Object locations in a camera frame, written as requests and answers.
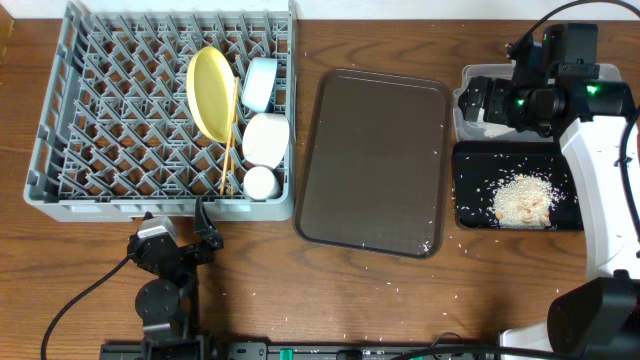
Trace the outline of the wooden chopstick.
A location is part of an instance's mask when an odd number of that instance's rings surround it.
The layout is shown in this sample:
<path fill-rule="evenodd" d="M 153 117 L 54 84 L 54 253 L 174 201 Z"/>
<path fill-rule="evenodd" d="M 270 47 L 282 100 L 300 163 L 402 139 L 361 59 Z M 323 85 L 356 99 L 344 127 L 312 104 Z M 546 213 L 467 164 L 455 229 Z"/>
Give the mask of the wooden chopstick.
<path fill-rule="evenodd" d="M 234 157 L 233 157 L 233 150 L 235 149 L 235 146 L 236 146 L 236 137 L 235 137 L 234 127 L 237 124 L 237 120 L 238 120 L 238 116 L 236 114 L 234 116 L 234 121 L 233 121 L 232 129 L 231 129 L 232 130 L 231 131 L 232 138 L 230 140 L 230 145 L 231 145 L 230 173 L 231 173 L 231 175 L 234 174 L 235 169 L 236 169 L 235 160 L 234 160 Z M 228 187 L 228 190 L 229 190 L 230 198 L 233 199 L 234 196 L 235 196 L 235 188 L 234 188 L 233 183 L 231 181 L 229 181 L 229 185 L 227 187 Z"/>
<path fill-rule="evenodd" d="M 221 175 L 221 182 L 220 182 L 220 196 L 224 196 L 225 194 L 225 189 L 226 189 L 226 183 L 227 183 L 227 173 L 228 173 L 228 168 L 229 168 L 229 158 L 230 158 L 230 150 L 231 150 L 231 141 L 233 140 L 233 124 L 236 120 L 236 110 L 237 110 L 237 99 L 238 99 L 238 90 L 240 87 L 240 78 L 239 77 L 235 77 L 234 78 L 234 89 L 233 89 L 233 95 L 232 95 L 232 99 L 231 99 L 231 112 L 230 112 L 230 116 L 229 116 L 229 123 L 228 123 L 228 133 L 227 133 L 227 140 L 225 143 L 225 153 L 224 153 L 224 161 L 223 161 L 223 168 L 222 168 L 222 175 Z"/>

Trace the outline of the yellow plate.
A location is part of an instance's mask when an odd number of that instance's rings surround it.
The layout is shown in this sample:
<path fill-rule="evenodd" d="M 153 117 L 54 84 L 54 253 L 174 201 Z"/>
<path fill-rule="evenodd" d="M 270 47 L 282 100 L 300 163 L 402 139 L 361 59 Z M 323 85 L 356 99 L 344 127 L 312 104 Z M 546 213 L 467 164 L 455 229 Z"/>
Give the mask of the yellow plate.
<path fill-rule="evenodd" d="M 212 141 L 228 141 L 235 90 L 236 77 L 217 48 L 204 47 L 191 58 L 186 75 L 189 110 L 199 131 Z"/>

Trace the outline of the dark brown serving tray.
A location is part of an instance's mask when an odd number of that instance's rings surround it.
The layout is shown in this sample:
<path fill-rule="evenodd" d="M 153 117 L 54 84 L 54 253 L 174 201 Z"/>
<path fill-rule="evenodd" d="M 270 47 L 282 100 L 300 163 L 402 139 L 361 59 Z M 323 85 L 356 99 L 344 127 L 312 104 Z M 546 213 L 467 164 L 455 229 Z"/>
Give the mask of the dark brown serving tray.
<path fill-rule="evenodd" d="M 294 228 L 313 243 L 414 259 L 441 248 L 451 93 L 442 82 L 354 69 L 318 87 Z"/>

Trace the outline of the rice and food scraps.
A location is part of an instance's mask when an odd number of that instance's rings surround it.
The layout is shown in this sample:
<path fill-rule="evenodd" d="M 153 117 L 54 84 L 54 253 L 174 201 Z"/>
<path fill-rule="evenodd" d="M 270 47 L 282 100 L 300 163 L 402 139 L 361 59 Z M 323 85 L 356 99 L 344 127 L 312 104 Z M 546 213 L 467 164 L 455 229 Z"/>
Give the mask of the rice and food scraps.
<path fill-rule="evenodd" d="M 544 229 L 551 226 L 551 212 L 564 197 L 541 176 L 511 174 L 492 186 L 487 211 L 500 228 Z"/>

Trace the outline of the light blue bowl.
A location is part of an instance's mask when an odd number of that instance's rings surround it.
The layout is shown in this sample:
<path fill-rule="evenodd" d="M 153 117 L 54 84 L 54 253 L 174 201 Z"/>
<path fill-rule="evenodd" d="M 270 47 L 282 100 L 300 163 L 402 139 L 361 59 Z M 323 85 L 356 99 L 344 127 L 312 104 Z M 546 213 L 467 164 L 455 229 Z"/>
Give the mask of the light blue bowl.
<path fill-rule="evenodd" d="M 274 58 L 257 57 L 251 60 L 241 96 L 245 107 L 257 113 L 267 110 L 275 85 L 277 67 L 278 62 Z"/>

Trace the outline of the white plastic cup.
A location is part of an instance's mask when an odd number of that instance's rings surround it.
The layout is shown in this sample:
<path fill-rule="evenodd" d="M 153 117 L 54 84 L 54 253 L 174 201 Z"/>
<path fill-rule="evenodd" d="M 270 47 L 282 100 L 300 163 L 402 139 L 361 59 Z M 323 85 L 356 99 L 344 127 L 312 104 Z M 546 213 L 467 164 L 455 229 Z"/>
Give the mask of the white plastic cup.
<path fill-rule="evenodd" d="M 280 193 L 280 185 L 274 173 L 261 166 L 246 172 L 242 188 L 244 195 L 254 201 L 273 199 Z"/>

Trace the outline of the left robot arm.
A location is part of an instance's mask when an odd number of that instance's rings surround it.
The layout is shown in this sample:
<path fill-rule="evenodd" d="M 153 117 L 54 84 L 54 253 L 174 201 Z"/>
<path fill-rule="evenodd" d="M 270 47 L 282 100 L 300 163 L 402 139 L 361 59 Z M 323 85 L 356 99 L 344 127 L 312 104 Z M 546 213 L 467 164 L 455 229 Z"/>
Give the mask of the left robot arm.
<path fill-rule="evenodd" d="M 156 276 L 135 298 L 135 309 L 143 322 L 144 359 L 218 357 L 212 336 L 199 326 L 197 268 L 213 262 L 214 253 L 224 242 L 201 199 L 195 202 L 194 233 L 198 242 L 180 246 L 170 218 L 146 213 L 137 232 L 129 237 L 129 258 Z"/>

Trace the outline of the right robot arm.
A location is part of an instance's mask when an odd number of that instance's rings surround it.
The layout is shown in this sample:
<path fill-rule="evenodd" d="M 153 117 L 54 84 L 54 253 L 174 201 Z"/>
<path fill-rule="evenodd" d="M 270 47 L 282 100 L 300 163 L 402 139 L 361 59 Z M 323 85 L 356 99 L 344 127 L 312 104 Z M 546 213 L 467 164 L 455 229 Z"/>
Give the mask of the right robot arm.
<path fill-rule="evenodd" d="M 543 323 L 499 338 L 505 358 L 535 352 L 585 359 L 639 355 L 639 112 L 629 86 L 597 62 L 594 24 L 525 35 L 506 64 L 465 67 L 454 121 L 482 140 L 552 139 L 573 179 L 584 229 L 585 283 L 556 298 Z"/>

